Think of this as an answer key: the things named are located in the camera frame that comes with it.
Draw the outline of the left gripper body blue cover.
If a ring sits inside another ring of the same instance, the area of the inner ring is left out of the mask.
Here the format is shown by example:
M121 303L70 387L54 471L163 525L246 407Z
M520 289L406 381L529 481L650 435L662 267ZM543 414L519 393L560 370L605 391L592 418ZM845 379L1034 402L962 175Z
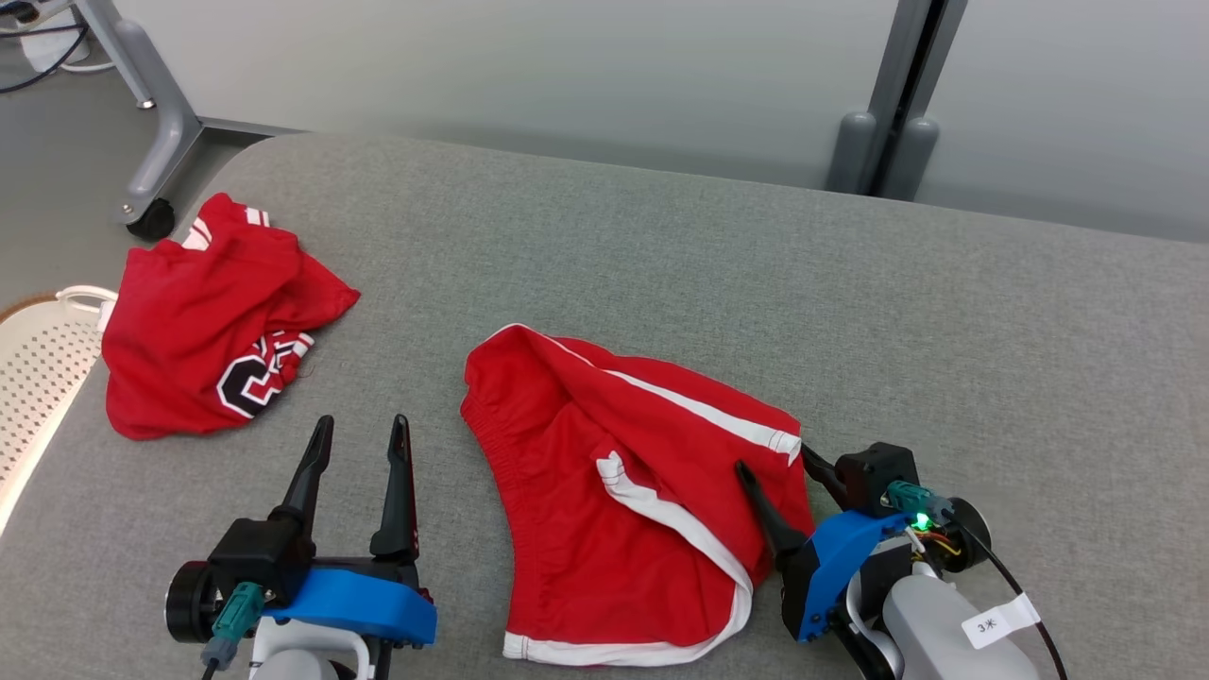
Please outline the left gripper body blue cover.
M237 587L260 598L253 607L274 622L303 622L378 638L397 647L430 646L436 641L436 607L416 584L413 567L388 567L368 559L316 561L297 582L289 603L280 603L268 584L238 581L207 561L187 561L164 590L164 628L181 644L204 644L214 636Z

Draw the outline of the grey cylindrical post bumper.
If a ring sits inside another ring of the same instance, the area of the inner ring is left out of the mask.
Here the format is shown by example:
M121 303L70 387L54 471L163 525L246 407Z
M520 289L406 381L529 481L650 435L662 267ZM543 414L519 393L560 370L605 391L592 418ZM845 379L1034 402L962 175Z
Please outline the grey cylindrical post bumper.
M893 154L879 184L879 196L914 201L938 139L941 125L935 120L908 120L895 138Z
M877 117L872 113L852 111L843 116L825 189L833 194L868 194L874 142Z

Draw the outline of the grey floor rail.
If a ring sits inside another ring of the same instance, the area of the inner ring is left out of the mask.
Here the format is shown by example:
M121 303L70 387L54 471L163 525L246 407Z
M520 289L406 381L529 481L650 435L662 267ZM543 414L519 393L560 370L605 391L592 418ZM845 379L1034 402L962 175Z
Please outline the grey floor rail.
M239 122L225 119L199 117L198 122L204 128L224 129L224 132L243 134L243 136L280 137L280 136L308 133L308 129L274 127L268 125L261 125L254 122Z

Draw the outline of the grey metal stand leg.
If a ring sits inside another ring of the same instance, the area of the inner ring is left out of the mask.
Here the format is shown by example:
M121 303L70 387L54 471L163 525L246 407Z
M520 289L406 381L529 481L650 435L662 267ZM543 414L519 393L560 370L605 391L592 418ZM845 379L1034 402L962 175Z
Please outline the grey metal stand leg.
M126 225L138 219L152 198L161 197L203 126L141 25L120 17L111 0L74 0L74 4L125 79L139 111L157 115L154 142L115 213L117 221Z

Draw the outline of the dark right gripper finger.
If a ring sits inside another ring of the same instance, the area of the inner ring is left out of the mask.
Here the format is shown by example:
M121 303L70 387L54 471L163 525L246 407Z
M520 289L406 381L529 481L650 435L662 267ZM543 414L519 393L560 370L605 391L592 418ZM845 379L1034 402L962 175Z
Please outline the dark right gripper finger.
M839 508L848 509L848 486L841 482L841 476L837 473L834 466L806 444L800 445L800 459L808 477L825 486Z
M735 473L773 555L774 567L786 567L805 547L806 534L791 525L763 491L746 462L735 463Z

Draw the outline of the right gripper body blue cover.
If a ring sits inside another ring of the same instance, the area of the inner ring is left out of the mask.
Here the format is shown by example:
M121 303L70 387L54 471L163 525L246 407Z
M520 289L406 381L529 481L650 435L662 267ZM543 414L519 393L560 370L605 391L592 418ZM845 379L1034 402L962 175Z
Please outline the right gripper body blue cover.
M912 564L960 572L984 563L993 551L983 517L964 499L887 496L897 513L872 518L856 511L833 515L808 536L782 576L781 616L791 636L808 644L872 617L860 603L863 577L869 595L884 600Z

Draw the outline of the red shorts white stripe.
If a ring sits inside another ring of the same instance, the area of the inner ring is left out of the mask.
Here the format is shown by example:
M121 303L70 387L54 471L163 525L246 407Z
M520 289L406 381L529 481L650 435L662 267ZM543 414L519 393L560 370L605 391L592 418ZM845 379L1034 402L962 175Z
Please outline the red shorts white stripe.
M773 557L739 462L812 531L802 423L729 384L523 324L465 384L511 534L508 658L676 665L742 632Z

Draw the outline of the grey partition frame post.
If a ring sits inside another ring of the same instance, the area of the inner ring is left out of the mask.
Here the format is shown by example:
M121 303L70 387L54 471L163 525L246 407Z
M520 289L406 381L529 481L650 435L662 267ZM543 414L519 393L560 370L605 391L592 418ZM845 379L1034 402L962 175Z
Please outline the grey partition frame post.
M903 125L932 119L929 104L967 6L968 0L897 0L868 106L877 117L877 142L867 196L880 197L879 184Z

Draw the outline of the white perforated laundry basket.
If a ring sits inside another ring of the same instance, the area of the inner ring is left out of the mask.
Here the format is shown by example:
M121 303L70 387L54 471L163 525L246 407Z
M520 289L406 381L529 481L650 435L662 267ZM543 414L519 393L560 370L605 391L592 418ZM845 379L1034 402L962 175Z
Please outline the white perforated laundry basket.
M77 286L0 311L0 535L100 358L116 300Z

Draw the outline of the white paper label tag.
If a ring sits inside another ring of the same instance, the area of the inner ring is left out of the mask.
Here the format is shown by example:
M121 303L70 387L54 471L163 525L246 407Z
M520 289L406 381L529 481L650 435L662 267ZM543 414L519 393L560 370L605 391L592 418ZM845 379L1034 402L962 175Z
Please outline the white paper label tag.
M1026 593L1020 593L1010 603L964 620L964 635L973 649L988 647L1016 630L1039 627L1041 617Z

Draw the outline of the black caster wheel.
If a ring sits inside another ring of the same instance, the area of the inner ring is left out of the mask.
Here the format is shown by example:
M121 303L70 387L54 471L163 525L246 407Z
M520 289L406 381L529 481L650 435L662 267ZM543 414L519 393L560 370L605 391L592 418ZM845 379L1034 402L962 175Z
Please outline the black caster wheel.
M155 244L172 236L177 229L177 208L168 198L152 198L146 211L126 227L135 238Z

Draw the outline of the red basketball jersey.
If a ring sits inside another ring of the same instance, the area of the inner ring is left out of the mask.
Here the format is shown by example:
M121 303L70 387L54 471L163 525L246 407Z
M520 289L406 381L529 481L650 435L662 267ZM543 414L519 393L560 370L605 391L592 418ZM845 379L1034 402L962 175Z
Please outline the red basketball jersey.
M267 211L206 198L180 244L127 255L102 332L112 430L144 442L245 426L359 296Z

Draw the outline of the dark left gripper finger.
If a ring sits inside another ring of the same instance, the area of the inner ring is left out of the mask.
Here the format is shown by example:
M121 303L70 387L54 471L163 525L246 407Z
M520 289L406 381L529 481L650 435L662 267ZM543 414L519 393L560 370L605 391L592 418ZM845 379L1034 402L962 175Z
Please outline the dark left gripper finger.
M312 530L316 520L316 505L318 503L318 489L323 473L330 463L330 448L332 446L332 431L335 431L335 417L324 415L316 422L308 443L305 446L297 469L291 478L284 499L280 500L271 512L268 520L293 521L297 529L297 536L312 538Z
M405 414L393 417L387 444L387 491L378 530L370 541L377 560L416 560L420 557L415 477L410 423Z

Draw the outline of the white floor box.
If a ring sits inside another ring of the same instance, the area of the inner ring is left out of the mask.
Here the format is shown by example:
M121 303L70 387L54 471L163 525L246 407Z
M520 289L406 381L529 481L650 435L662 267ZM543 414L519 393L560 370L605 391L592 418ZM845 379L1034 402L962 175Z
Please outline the white floor box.
M74 67L91 54L76 8L21 11L15 16L19 47L35 73L47 73L60 58Z

